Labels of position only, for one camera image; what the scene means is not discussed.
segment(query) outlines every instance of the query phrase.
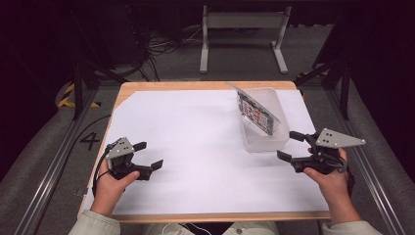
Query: gray floor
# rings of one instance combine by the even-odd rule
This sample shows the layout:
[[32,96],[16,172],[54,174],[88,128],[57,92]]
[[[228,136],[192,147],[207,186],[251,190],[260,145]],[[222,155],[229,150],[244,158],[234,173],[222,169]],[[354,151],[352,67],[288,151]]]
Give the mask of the gray floor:
[[[238,31],[211,33],[209,41],[208,73],[199,74],[201,43],[198,41],[182,47],[171,54],[156,56],[157,70],[161,80],[294,80],[299,72],[309,71],[322,43],[330,32],[330,26],[288,28],[282,46],[289,73],[281,74],[271,51],[269,41],[273,31],[261,29],[254,35]],[[128,77],[142,80],[138,73]],[[323,127],[345,131],[345,121],[332,106],[330,92],[324,91],[315,78],[301,86],[304,100],[316,129]],[[89,143],[79,141],[91,133],[102,140],[108,118],[114,105],[118,86],[103,82],[94,101],[101,102],[100,108],[90,108],[82,121],[80,138],[66,162],[66,167],[45,213],[38,219],[38,226],[30,231],[36,234],[68,234],[76,222],[76,215],[82,198],[79,195],[87,185],[100,143],[88,150]],[[74,109],[60,108],[59,112],[38,132],[23,150],[8,175],[0,184],[0,234],[13,234],[30,205],[39,183],[55,154],[58,152],[67,130],[73,123]],[[363,136],[367,145],[363,151],[389,199],[393,212],[406,234],[415,234],[412,218],[415,217],[415,186],[396,160],[388,143],[361,102],[358,92],[351,85],[349,97],[351,125],[357,136]],[[356,177],[352,199],[362,217],[384,234],[392,234],[384,219],[388,215],[379,210],[367,178],[360,171],[355,158],[350,154],[351,169]],[[278,221],[281,235],[318,234],[317,221]],[[122,234],[140,234],[142,225],[122,224]]]

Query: hand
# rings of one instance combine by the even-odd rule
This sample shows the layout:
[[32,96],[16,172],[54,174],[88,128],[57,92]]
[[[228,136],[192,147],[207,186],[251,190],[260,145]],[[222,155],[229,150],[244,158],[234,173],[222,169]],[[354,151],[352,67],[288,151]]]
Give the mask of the hand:
[[[344,149],[340,148],[339,154],[347,161],[347,153]],[[333,224],[361,220],[348,195],[347,172],[338,173],[334,170],[325,175],[310,167],[305,168],[303,172],[318,183],[329,206]]]
[[108,170],[108,163],[104,160],[101,163],[100,172],[98,174],[101,176],[98,179],[97,192],[91,206],[92,212],[99,213],[106,217],[110,217],[113,214],[115,205],[121,198],[122,192],[140,175],[140,172],[133,171],[121,180],[116,180]]

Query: wooden table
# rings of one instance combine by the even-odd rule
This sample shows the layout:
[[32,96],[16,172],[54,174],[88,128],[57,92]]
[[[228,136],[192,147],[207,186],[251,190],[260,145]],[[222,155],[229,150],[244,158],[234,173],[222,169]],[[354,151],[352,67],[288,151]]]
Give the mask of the wooden table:
[[[291,81],[232,81],[242,88],[272,87],[278,90],[297,90]],[[115,101],[115,109],[136,91],[169,91],[169,90],[231,90],[224,81],[192,81],[192,82],[128,82],[122,84]],[[302,212],[261,212],[261,213],[209,213],[209,214],[156,214],[156,215],[115,215],[121,222],[152,223],[152,222],[204,222],[204,221],[252,221],[252,220],[295,220],[295,219],[326,219],[330,218],[327,211]]]

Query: white sheet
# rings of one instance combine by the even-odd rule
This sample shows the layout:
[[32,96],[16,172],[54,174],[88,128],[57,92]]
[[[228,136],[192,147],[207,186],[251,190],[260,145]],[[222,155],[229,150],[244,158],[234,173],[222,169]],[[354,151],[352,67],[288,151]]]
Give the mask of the white sheet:
[[[290,130],[315,129],[298,91],[278,90]],[[316,183],[295,173],[276,153],[244,149],[234,90],[140,91],[113,113],[106,144],[127,137],[146,141],[137,165],[163,159],[150,181],[124,192],[114,214],[327,211]],[[309,156],[308,144],[290,139],[282,150]],[[89,189],[83,204],[93,201]]]

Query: transparent container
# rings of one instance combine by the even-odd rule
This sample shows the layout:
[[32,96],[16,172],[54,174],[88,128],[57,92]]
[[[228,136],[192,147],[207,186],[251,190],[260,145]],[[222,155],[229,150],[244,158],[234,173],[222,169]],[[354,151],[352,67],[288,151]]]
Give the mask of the transparent container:
[[241,129],[246,150],[251,153],[281,150],[290,138],[290,128],[277,92],[273,88],[256,88],[244,91],[280,120],[280,122],[274,121],[273,135],[268,135],[247,117],[241,116]]

